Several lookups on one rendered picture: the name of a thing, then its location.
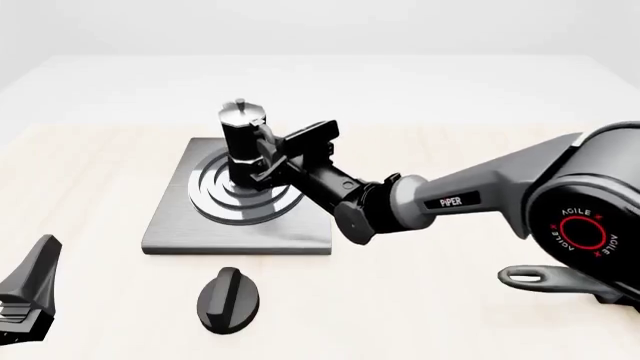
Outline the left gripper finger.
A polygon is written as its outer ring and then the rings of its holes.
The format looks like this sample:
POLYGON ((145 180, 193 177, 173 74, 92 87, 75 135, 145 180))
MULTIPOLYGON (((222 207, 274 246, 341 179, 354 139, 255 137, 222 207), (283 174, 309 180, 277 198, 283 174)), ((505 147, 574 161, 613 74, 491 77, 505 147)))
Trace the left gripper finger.
POLYGON ((21 263, 0 281, 0 302, 26 304, 55 314, 54 285, 61 250, 62 244, 55 236, 41 236, 21 263))

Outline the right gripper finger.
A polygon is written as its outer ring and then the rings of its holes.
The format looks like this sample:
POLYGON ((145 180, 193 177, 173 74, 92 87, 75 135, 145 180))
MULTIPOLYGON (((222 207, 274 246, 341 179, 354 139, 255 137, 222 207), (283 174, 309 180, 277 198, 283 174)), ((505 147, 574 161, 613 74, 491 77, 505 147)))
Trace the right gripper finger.
POLYGON ((262 173, 252 174, 254 185, 289 185, 288 158, 280 158, 262 173))
POLYGON ((263 164, 271 166, 279 157, 278 146, 281 138, 276 137, 268 125, 259 125, 256 130, 256 147, 262 156, 263 164))

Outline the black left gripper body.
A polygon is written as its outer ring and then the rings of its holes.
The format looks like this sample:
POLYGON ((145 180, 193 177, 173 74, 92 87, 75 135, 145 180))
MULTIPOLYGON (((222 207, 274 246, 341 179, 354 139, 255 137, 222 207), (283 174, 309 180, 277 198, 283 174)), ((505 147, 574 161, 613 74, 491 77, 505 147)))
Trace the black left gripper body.
POLYGON ((19 296, 0 295, 0 343, 44 341, 55 320, 55 308, 19 296))

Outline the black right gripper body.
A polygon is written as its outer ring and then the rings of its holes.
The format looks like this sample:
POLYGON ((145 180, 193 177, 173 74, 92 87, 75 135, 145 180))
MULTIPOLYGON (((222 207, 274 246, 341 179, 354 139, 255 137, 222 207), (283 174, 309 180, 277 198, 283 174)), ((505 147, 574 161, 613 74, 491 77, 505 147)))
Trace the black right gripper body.
POLYGON ((314 143, 303 148, 287 147, 280 143, 276 149, 278 161, 274 164, 274 175, 277 177, 288 177, 294 173, 306 173, 333 165, 333 143, 314 143))

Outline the black and silver moka pot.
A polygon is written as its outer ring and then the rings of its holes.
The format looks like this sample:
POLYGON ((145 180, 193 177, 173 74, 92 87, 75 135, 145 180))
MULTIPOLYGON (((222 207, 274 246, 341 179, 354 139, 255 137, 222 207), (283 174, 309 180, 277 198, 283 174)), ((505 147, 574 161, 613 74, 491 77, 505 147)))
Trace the black and silver moka pot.
POLYGON ((229 176, 242 188, 260 189, 254 175, 264 170, 257 141, 262 137, 259 127, 266 124, 263 107, 237 98, 227 102, 218 113, 227 146, 229 176))

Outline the flat black stove plate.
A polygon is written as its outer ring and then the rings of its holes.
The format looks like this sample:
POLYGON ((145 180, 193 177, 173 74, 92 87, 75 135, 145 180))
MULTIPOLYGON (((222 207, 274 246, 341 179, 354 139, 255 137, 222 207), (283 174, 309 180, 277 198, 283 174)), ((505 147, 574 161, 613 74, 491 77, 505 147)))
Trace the flat black stove plate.
POLYGON ((226 143, 187 143, 141 240, 154 255, 328 255, 331 219, 296 188, 253 191, 230 179, 226 143))

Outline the round black stove knob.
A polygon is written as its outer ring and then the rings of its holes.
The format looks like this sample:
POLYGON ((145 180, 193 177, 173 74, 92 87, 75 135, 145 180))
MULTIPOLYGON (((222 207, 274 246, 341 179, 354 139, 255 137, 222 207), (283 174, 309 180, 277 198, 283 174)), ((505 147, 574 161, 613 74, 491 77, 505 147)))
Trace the round black stove knob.
POLYGON ((245 329, 255 319, 259 307, 255 282, 237 268, 224 267, 201 290, 196 313, 209 332, 230 335, 245 329))

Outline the dark grey frying pan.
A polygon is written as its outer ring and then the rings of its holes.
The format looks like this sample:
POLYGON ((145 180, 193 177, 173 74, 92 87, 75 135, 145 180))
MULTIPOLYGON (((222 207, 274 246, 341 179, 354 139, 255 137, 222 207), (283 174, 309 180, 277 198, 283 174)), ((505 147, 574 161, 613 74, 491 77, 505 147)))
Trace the dark grey frying pan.
POLYGON ((502 284, 517 290, 589 294, 600 304, 624 305, 640 312, 640 300, 564 266, 508 266, 497 273, 497 278, 502 284))

